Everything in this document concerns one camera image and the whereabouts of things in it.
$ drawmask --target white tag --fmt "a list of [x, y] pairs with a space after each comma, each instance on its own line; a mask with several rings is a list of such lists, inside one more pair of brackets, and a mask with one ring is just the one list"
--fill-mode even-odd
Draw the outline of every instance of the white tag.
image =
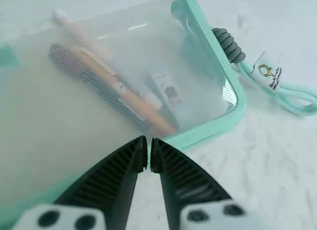
[[264, 51], [255, 63], [250, 76], [263, 87], [275, 91], [279, 88], [282, 71], [282, 67], [272, 63]]

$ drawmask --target gray rubber grip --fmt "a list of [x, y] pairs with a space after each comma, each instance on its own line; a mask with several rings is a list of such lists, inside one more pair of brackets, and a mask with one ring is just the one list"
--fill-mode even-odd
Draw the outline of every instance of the gray rubber grip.
[[226, 29], [214, 28], [212, 32], [219, 41], [230, 63], [240, 63], [246, 58], [246, 54], [242, 52]]

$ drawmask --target transparent plastic pouch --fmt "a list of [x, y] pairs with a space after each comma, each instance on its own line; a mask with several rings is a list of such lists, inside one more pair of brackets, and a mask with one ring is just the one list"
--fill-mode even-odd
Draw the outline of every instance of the transparent plastic pouch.
[[195, 0], [76, 23], [54, 16], [60, 26], [6, 42], [18, 62], [0, 64], [0, 226], [139, 135], [184, 150], [231, 129], [245, 109]]

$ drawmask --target white table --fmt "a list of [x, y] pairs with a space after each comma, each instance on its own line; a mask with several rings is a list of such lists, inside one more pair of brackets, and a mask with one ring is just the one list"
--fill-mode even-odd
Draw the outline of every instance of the white table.
[[[52, 26], [52, 8], [86, 19], [150, 0], [0, 0], [0, 41]], [[317, 0], [198, 0], [250, 62], [265, 49], [284, 79], [317, 88]], [[248, 110], [231, 132], [188, 155], [271, 229], [317, 229], [317, 116], [299, 118], [246, 87]], [[140, 175], [128, 230], [168, 229], [159, 177]]]

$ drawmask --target mint green zipper trim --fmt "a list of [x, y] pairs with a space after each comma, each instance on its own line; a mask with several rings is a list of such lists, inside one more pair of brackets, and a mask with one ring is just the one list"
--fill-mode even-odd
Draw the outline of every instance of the mint green zipper trim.
[[182, 134], [165, 139], [167, 143], [182, 151], [189, 147], [197, 145], [202, 141], [214, 138], [215, 136], [217, 136], [217, 134], [222, 134], [233, 129], [243, 117], [247, 103], [246, 96], [242, 89], [242, 86], [228, 61], [227, 56], [221, 48], [217, 38], [214, 36], [211, 27], [204, 16], [202, 9], [199, 7], [196, 0], [184, 1], [187, 3], [188, 8], [191, 10], [193, 16], [195, 17], [203, 32], [203, 36], [207, 39], [211, 49], [215, 52], [217, 59], [223, 67], [227, 79], [237, 96], [237, 104], [234, 110], [229, 114], [226, 114], [204, 125], [193, 128]]

